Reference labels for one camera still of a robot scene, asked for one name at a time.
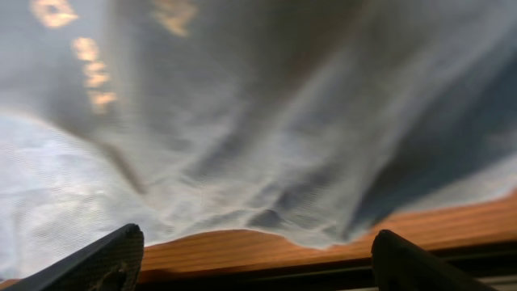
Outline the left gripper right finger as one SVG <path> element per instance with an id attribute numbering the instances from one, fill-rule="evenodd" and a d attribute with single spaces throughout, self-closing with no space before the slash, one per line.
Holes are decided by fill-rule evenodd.
<path id="1" fill-rule="evenodd" d="M 372 270 L 380 291 L 495 291 L 390 230 L 373 241 Z"/>

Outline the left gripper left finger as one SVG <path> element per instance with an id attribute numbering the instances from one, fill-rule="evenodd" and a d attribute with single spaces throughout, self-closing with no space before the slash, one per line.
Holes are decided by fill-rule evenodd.
<path id="1" fill-rule="evenodd" d="M 133 291 L 143 254 L 143 232 L 127 224 L 5 291 Z"/>

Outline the light blue t-shirt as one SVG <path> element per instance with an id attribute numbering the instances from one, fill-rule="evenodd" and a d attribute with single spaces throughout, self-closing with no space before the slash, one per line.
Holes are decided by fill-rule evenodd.
<path id="1" fill-rule="evenodd" d="M 1 1 L 1 278 L 128 223 L 348 243 L 516 186 L 514 0 Z"/>

